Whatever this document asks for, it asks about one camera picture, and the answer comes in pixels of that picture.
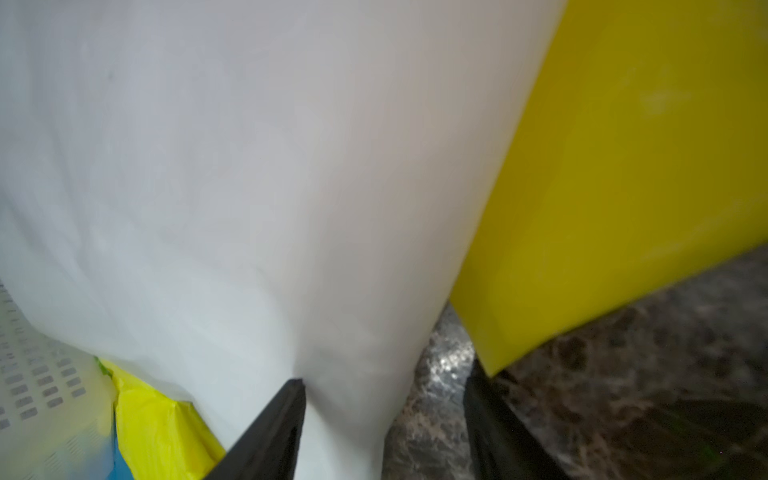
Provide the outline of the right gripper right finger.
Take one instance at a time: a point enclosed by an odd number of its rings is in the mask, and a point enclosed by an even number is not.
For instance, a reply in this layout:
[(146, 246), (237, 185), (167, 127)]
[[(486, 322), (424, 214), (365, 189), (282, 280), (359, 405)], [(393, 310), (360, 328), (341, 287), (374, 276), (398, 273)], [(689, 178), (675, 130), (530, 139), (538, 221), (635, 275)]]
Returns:
[(494, 391), (475, 359), (463, 395), (472, 471), (478, 480), (557, 480), (568, 476)]

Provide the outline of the white perforated plastic basket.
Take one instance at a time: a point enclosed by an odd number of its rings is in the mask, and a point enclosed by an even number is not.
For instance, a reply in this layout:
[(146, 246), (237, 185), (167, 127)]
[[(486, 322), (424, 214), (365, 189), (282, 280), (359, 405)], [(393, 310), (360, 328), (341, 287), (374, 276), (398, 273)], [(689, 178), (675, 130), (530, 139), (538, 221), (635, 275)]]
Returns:
[(2, 478), (108, 478), (115, 396), (93, 356), (38, 332), (1, 292)]

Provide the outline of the white raincoat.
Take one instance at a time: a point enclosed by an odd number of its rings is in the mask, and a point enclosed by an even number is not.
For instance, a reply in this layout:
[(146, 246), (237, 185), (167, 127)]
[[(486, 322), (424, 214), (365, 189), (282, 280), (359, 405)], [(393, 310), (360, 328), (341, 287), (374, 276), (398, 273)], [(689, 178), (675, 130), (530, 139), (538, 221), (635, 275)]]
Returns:
[(5, 1), (1, 278), (231, 447), (377, 479), (561, 1)]

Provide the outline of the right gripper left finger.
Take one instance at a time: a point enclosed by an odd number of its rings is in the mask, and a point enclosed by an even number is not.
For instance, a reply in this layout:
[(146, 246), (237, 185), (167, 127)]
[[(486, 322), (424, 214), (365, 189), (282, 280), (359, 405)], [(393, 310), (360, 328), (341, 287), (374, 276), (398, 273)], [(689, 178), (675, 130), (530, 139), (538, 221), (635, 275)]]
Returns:
[(290, 379), (205, 480), (292, 480), (306, 412), (306, 389)]

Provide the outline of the blue raincoat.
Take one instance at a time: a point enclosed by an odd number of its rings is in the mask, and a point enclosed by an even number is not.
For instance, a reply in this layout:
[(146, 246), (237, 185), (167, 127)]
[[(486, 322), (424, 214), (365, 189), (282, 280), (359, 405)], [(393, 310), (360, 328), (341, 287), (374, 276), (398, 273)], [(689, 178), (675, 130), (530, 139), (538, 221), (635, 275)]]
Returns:
[(113, 469), (107, 480), (134, 480), (133, 474), (125, 462), (117, 442), (114, 442), (113, 459)]

